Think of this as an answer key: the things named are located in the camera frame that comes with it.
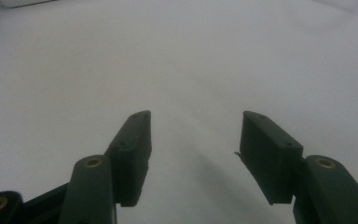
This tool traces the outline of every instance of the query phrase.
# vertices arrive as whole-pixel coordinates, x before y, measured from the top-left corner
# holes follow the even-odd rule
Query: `white table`
[[[152,112],[141,201],[119,224],[295,223],[241,161],[265,114],[358,181],[358,0],[61,0],[0,9],[0,190],[28,201]]]

